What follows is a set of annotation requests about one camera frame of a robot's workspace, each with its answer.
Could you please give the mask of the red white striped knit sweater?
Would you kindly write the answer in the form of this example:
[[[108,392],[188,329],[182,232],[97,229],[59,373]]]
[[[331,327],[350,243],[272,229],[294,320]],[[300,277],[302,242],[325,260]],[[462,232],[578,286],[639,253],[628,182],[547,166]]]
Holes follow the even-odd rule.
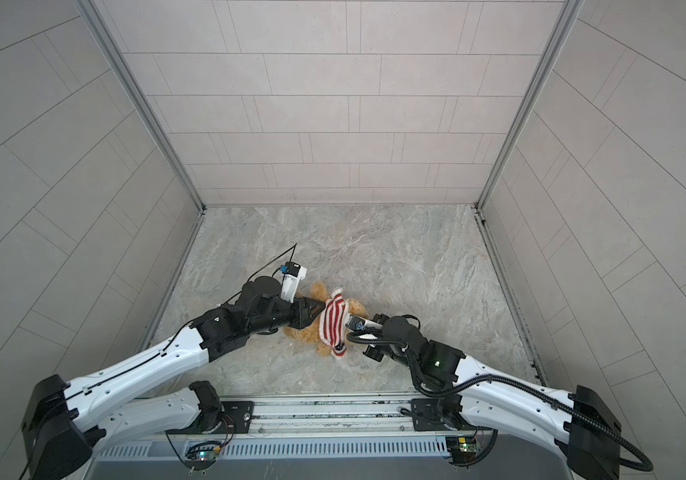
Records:
[[[324,312],[319,316],[320,340],[336,357],[343,357],[347,352],[345,324],[349,316],[349,303],[343,297],[342,289],[338,288],[332,292]]]

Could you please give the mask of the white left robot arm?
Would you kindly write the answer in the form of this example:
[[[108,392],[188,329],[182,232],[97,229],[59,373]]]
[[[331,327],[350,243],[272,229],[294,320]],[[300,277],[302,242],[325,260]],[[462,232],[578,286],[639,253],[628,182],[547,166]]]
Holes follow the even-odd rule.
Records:
[[[235,303],[186,322],[174,335],[124,361],[65,381],[54,374],[35,385],[21,430],[29,479],[64,479],[95,453],[158,433],[235,431],[215,388],[197,381],[172,394],[141,394],[243,347],[254,334],[302,330],[324,311],[270,276],[247,282]]]

